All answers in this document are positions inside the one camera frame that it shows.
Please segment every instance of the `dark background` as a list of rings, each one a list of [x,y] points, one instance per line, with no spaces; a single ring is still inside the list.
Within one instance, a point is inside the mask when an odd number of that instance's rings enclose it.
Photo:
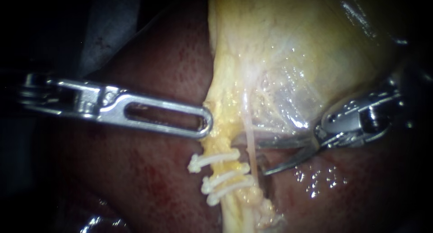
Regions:
[[[0,0],[0,74],[11,67],[46,68],[83,77],[173,1]],[[55,213],[46,161],[30,155],[36,121],[0,116],[0,224],[16,232],[32,225],[46,231]]]

